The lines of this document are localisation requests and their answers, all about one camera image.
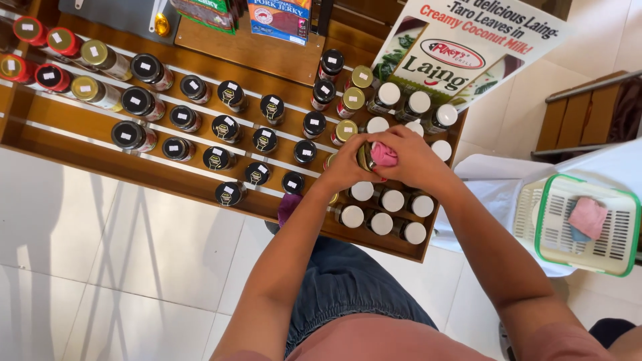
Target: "plastic basket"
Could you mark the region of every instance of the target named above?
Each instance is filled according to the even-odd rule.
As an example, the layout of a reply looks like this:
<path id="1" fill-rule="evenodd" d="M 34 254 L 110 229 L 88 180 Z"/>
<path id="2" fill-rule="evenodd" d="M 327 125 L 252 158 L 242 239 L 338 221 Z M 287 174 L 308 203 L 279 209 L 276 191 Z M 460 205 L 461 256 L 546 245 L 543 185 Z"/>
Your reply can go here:
<path id="1" fill-rule="evenodd" d="M 609 210 L 598 240 L 576 242 L 571 237 L 568 217 L 580 197 Z M 544 261 L 624 277 L 635 262 L 639 225 L 635 194 L 557 174 L 522 188 L 513 235 Z"/>

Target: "denim shorts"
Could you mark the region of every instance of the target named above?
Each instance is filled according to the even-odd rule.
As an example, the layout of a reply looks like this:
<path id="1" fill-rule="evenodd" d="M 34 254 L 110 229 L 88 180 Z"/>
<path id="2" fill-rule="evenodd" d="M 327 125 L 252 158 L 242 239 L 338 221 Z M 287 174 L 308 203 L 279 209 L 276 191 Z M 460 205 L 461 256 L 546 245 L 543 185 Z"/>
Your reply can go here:
<path id="1" fill-rule="evenodd" d="M 437 329 L 415 299 L 366 252 L 319 236 L 292 310 L 285 357 L 321 326 L 352 313 L 376 313 Z"/>

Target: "white jar lid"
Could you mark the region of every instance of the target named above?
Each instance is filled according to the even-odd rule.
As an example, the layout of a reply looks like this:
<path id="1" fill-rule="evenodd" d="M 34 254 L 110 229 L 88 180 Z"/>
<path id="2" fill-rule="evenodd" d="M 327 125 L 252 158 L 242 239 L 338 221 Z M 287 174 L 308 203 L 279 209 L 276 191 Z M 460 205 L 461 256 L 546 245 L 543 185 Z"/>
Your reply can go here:
<path id="1" fill-rule="evenodd" d="M 347 206 L 341 212 L 341 222 L 348 228 L 357 228 L 363 223 L 363 211 L 357 206 Z"/>
<path id="2" fill-rule="evenodd" d="M 450 104 L 443 104 L 437 109 L 437 120 L 445 126 L 451 126 L 457 121 L 457 109 Z"/>
<path id="3" fill-rule="evenodd" d="M 420 195 L 412 201 L 410 205 L 412 208 L 412 213 L 415 213 L 419 217 L 430 216 L 430 213 L 435 209 L 435 203 L 433 199 L 427 195 Z"/>
<path id="4" fill-rule="evenodd" d="M 392 230 L 392 217 L 388 213 L 377 213 L 370 220 L 370 228 L 380 236 L 385 236 Z"/>
<path id="5" fill-rule="evenodd" d="M 406 226 L 404 238 L 406 238 L 406 241 L 409 243 L 418 245 L 426 240 L 426 228 L 419 222 L 412 222 Z"/>
<path id="6" fill-rule="evenodd" d="M 408 105 L 415 113 L 426 112 L 430 108 L 430 97 L 422 91 L 415 91 L 408 99 Z"/>
<path id="7" fill-rule="evenodd" d="M 388 124 L 388 121 L 385 118 L 382 118 L 380 116 L 376 116 L 376 117 L 368 120 L 368 125 L 365 127 L 365 132 L 366 133 L 370 133 L 370 134 L 379 133 L 379 132 L 385 132 L 386 129 L 388 129 L 388 128 L 390 128 L 390 125 Z"/>
<path id="8" fill-rule="evenodd" d="M 413 132 L 419 134 L 421 137 L 424 136 L 424 126 L 419 124 L 418 121 L 411 121 L 406 123 L 406 128 L 412 130 Z"/>
<path id="9" fill-rule="evenodd" d="M 436 141 L 430 148 L 432 148 L 433 152 L 437 154 L 437 157 L 444 162 L 450 159 L 450 156 L 453 154 L 453 149 L 447 141 Z"/>
<path id="10" fill-rule="evenodd" d="M 404 198 L 400 191 L 391 189 L 381 197 L 381 205 L 388 212 L 396 212 L 403 207 Z"/>
<path id="11" fill-rule="evenodd" d="M 384 83 L 377 90 L 379 94 L 379 100 L 381 100 L 386 105 L 393 105 L 399 101 L 401 98 L 401 91 L 395 83 Z"/>
<path id="12" fill-rule="evenodd" d="M 354 199 L 364 202 L 372 197 L 374 187 L 370 182 L 359 182 L 350 187 L 350 193 Z"/>

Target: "person's left hand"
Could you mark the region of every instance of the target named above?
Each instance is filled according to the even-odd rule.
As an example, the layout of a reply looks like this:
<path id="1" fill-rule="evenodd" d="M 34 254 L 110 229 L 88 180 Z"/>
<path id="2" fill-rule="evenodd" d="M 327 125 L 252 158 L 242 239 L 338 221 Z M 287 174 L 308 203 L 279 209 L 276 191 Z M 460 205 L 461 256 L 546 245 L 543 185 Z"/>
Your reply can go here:
<path id="1" fill-rule="evenodd" d="M 371 173 L 357 164 L 357 151 L 366 141 L 368 134 L 355 134 L 336 154 L 330 167 L 321 174 L 313 186 L 321 187 L 328 195 L 339 193 L 358 182 L 385 182 L 385 178 Z"/>

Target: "black jar lid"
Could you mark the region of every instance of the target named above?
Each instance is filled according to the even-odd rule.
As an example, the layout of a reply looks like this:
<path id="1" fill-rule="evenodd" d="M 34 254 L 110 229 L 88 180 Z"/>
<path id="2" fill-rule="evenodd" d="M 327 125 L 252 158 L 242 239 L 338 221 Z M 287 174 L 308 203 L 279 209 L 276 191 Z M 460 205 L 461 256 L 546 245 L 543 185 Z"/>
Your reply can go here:
<path id="1" fill-rule="evenodd" d="M 142 127 L 133 121 L 123 120 L 112 128 L 112 141 L 122 149 L 134 149 L 147 136 Z"/>
<path id="2" fill-rule="evenodd" d="M 232 139 L 239 131 L 239 124 L 228 115 L 219 115 L 212 120 L 212 131 L 220 139 Z"/>
<path id="3" fill-rule="evenodd" d="M 243 88 L 232 80 L 226 80 L 216 89 L 218 98 L 226 105 L 237 104 L 243 97 Z"/>
<path id="4" fill-rule="evenodd" d="M 55 88 L 62 81 L 62 73 L 57 66 L 43 65 L 36 70 L 36 80 L 47 89 Z"/>
<path id="5" fill-rule="evenodd" d="M 138 54 L 130 63 L 130 70 L 136 79 L 149 83 L 156 80 L 164 71 L 159 60 L 152 54 Z"/>
<path id="6" fill-rule="evenodd" d="M 173 161 L 180 161 L 189 153 L 189 143 L 183 138 L 169 137 L 162 144 L 162 153 Z"/>
<path id="7" fill-rule="evenodd" d="M 189 128 L 194 123 L 194 111 L 186 105 L 177 105 L 169 112 L 169 120 L 178 128 Z"/>
<path id="8" fill-rule="evenodd" d="M 334 99 L 336 95 L 336 88 L 334 83 L 328 79 L 319 79 L 315 83 L 314 88 L 312 88 L 312 93 L 315 95 L 315 99 L 320 103 L 329 103 Z"/>
<path id="9" fill-rule="evenodd" d="M 272 119 L 278 118 L 284 110 L 283 100 L 274 94 L 266 95 L 261 99 L 261 112 L 266 117 L 271 115 Z"/>
<path id="10" fill-rule="evenodd" d="M 254 146 L 264 152 L 270 152 L 277 146 L 277 134 L 270 128 L 259 128 L 252 136 Z"/>
<path id="11" fill-rule="evenodd" d="M 297 172 L 288 172 L 283 176 L 281 186 L 285 193 L 299 194 L 303 190 L 303 187 L 306 186 L 306 181 L 303 179 L 301 174 Z"/>
<path id="12" fill-rule="evenodd" d="M 310 163 L 317 156 L 317 146 L 311 140 L 304 139 L 294 146 L 294 158 L 300 163 Z"/>
<path id="13" fill-rule="evenodd" d="M 230 155 L 220 146 L 211 146 L 203 152 L 203 163 L 211 170 L 225 169 L 230 163 Z"/>
<path id="14" fill-rule="evenodd" d="M 321 59 L 321 64 L 325 68 L 324 70 L 333 73 L 332 75 L 341 73 L 344 62 L 341 51 L 338 51 L 337 49 L 326 50 Z"/>
<path id="15" fill-rule="evenodd" d="M 205 92 L 205 82 L 196 75 L 186 75 L 180 81 L 180 91 L 188 98 L 195 97 Z"/>
<path id="16" fill-rule="evenodd" d="M 325 130 L 325 116 L 316 110 L 303 118 L 303 129 L 311 136 L 319 136 Z"/>
<path id="17" fill-rule="evenodd" d="M 214 196 L 222 206 L 233 206 L 241 200 L 243 190 L 237 182 L 223 182 L 216 187 Z"/>
<path id="18" fill-rule="evenodd" d="M 255 186 L 262 186 L 270 178 L 270 169 L 262 162 L 250 163 L 245 168 L 245 180 Z"/>
<path id="19" fill-rule="evenodd" d="M 123 108 L 135 116 L 147 113 L 153 101 L 152 94 L 141 87 L 129 87 L 121 96 Z"/>

